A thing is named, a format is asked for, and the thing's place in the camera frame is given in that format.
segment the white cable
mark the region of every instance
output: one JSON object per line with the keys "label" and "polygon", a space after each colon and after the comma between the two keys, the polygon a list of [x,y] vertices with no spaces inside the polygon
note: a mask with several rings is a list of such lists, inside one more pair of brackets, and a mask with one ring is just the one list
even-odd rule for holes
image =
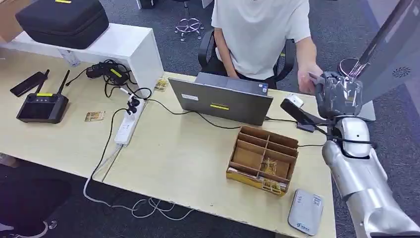
{"label": "white cable", "polygon": [[170,211],[170,210],[172,210],[173,209],[173,207],[175,206],[175,204],[173,203],[172,204],[172,207],[169,209],[169,210],[164,210],[164,209],[160,209],[160,208],[158,208],[158,205],[159,205],[159,203],[160,203],[160,201],[161,200],[159,200],[159,202],[157,202],[157,204],[155,204],[155,202],[152,200],[152,198],[149,198],[149,204],[152,206],[152,207],[154,207],[155,209],[157,209],[163,216],[165,216],[166,218],[168,218],[168,219],[170,219],[170,220],[173,220],[173,221],[181,221],[181,220],[183,220],[184,218],[186,218],[192,211],[195,211],[195,209],[191,209],[190,211],[188,211],[187,212],[187,214],[185,214],[183,217],[181,217],[181,218],[172,218],[172,217],[169,217],[169,216],[167,216],[164,212],[166,211],[166,212],[168,212],[168,211]]}
{"label": "white cable", "polygon": [[122,205],[110,205],[110,204],[108,204],[107,202],[105,202],[105,201],[102,201],[102,200],[98,200],[98,199],[94,199],[94,198],[92,198],[92,197],[90,197],[88,194],[87,194],[87,192],[86,192],[86,190],[87,190],[87,187],[88,187],[88,185],[89,185],[89,182],[90,182],[90,180],[92,179],[92,177],[95,175],[95,173],[96,173],[96,171],[98,171],[100,168],[102,168],[111,158],[114,158],[114,157],[116,157],[118,154],[119,154],[119,152],[121,151],[121,149],[122,149],[122,145],[117,145],[116,146],[116,148],[114,149],[114,151],[111,153],[111,155],[110,156],[108,156],[108,157],[106,157],[105,159],[104,159],[104,161],[102,161],[101,162],[101,164],[98,166],[98,168],[95,170],[95,171],[93,171],[92,172],[92,174],[91,174],[91,176],[88,178],[88,180],[86,181],[86,183],[85,183],[85,186],[83,187],[83,195],[87,198],[87,199],[89,199],[90,201],[92,201],[92,202],[97,202],[97,203],[102,203],[102,204],[105,204],[106,206],[108,206],[108,207],[110,207],[110,208],[124,208],[124,209],[127,209],[127,210],[129,210],[129,211],[131,211],[131,215],[133,215],[133,217],[135,217],[135,218],[146,218],[146,217],[149,217],[149,216],[151,216],[156,210],[158,210],[162,215],[164,215],[166,218],[168,218],[168,219],[170,219],[170,220],[173,220],[173,221],[181,221],[181,220],[183,220],[184,218],[186,218],[192,211],[194,211],[194,209],[191,209],[190,211],[188,211],[187,212],[187,214],[185,214],[183,217],[181,217],[181,218],[172,218],[172,217],[169,217],[169,216],[167,216],[164,212],[169,212],[169,211],[171,211],[174,207],[175,207],[175,203],[172,203],[172,207],[171,208],[169,208],[169,209],[161,209],[161,208],[158,208],[158,206],[159,206],[159,203],[161,202],[161,200],[159,200],[157,203],[155,203],[154,201],[153,201],[153,199],[150,197],[149,198],[149,200],[148,200],[148,202],[149,202],[149,205],[151,206],[151,207],[153,207],[153,211],[152,212],[150,212],[149,214],[147,214],[147,215],[145,215],[145,216],[136,216],[135,214],[134,214],[134,212],[135,211],[137,211],[139,208],[137,208],[136,209],[136,206],[139,204],[139,203],[141,203],[141,202],[144,202],[144,201],[146,201],[146,199],[140,199],[140,200],[138,200],[135,204],[134,204],[134,206],[132,207],[132,208],[129,208],[129,207],[126,207],[126,206],[122,206]]}
{"label": "white cable", "polygon": [[[118,153],[121,151],[121,149],[122,149],[122,145],[117,145],[117,147],[115,148],[115,150],[113,151],[113,153],[109,156],[109,157],[107,157],[99,166],[98,166],[98,169],[99,168],[101,168],[109,159],[111,159],[111,158],[113,158],[114,156],[117,156],[118,155]],[[127,210],[129,210],[129,211],[133,211],[131,208],[128,208],[128,207],[126,207],[126,206],[121,206],[121,205],[109,205],[107,202],[105,202],[105,201],[102,201],[102,200],[97,200],[97,199],[94,199],[94,198],[91,198],[88,194],[87,194],[87,192],[86,192],[86,190],[87,190],[87,188],[88,188],[88,184],[89,184],[89,182],[90,182],[90,180],[92,179],[92,177],[93,177],[93,175],[95,175],[95,173],[96,173],[96,171],[97,170],[95,170],[95,171],[93,171],[92,172],[92,174],[90,175],[90,177],[88,178],[88,180],[86,181],[86,183],[85,183],[85,186],[83,187],[83,195],[87,198],[87,199],[89,199],[89,200],[91,200],[92,202],[97,202],[97,203],[102,203],[102,204],[105,204],[106,206],[108,206],[108,207],[110,207],[110,208],[116,208],[116,207],[120,207],[120,208],[125,208],[125,209],[127,209]]]}
{"label": "white cable", "polygon": [[158,208],[157,206],[153,209],[153,211],[151,212],[151,213],[149,213],[149,214],[147,214],[147,215],[145,215],[145,216],[136,216],[136,215],[134,215],[134,211],[136,211],[136,210],[134,210],[134,208],[137,206],[137,204],[139,204],[140,202],[143,202],[143,201],[145,201],[145,199],[141,199],[141,200],[138,200],[135,204],[134,204],[134,206],[133,206],[133,208],[131,209],[131,215],[133,215],[133,217],[135,217],[135,218],[146,218],[146,217],[149,217],[149,216],[151,216],[153,213],[155,213],[155,211],[156,211],[156,209]]}
{"label": "white cable", "polygon": [[[152,198],[149,198],[149,204],[151,205],[151,207],[155,207],[155,206],[157,207],[157,205],[155,205],[155,202],[153,201]],[[158,207],[157,207],[157,209],[159,211],[162,211],[162,212],[170,212],[174,207],[175,207],[175,203],[172,203],[172,207],[168,210],[164,210],[164,209],[161,209],[161,208],[158,208]]]}

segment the small card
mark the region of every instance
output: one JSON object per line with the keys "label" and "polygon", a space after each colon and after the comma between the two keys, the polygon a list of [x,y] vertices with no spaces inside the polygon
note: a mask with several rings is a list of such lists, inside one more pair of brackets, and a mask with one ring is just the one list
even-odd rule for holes
{"label": "small card", "polygon": [[166,90],[166,87],[168,86],[168,81],[164,78],[159,79],[155,86],[155,90],[164,92]]}
{"label": "small card", "polygon": [[104,116],[105,116],[105,111],[89,112],[86,114],[85,122],[103,120]]}

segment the power adapter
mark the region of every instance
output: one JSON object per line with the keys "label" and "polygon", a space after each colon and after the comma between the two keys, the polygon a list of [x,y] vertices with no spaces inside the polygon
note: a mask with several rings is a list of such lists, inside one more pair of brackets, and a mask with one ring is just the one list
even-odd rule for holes
{"label": "power adapter", "polygon": [[86,76],[88,78],[99,78],[107,76],[110,81],[115,82],[116,85],[122,86],[127,80],[127,72],[123,72],[118,68],[117,64],[111,62],[100,62],[86,69]]}

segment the black carrying case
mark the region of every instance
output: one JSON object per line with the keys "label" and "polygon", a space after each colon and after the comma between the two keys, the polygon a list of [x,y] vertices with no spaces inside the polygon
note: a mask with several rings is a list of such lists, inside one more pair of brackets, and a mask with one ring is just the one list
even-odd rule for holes
{"label": "black carrying case", "polygon": [[34,41],[73,49],[86,49],[109,26],[98,0],[38,0],[16,19]]}

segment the power outlet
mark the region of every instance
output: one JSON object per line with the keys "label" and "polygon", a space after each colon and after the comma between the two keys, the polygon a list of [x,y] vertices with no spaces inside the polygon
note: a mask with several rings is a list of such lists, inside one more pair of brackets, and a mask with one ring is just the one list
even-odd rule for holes
{"label": "power outlet", "polygon": [[143,112],[143,107],[145,105],[143,99],[138,100],[140,101],[140,104],[136,106],[136,113],[132,113],[131,115],[129,115],[127,112],[125,112],[124,119],[114,139],[116,144],[121,144],[125,147],[130,143],[131,137],[133,136],[134,130],[137,126],[137,122],[139,121],[140,115]]}

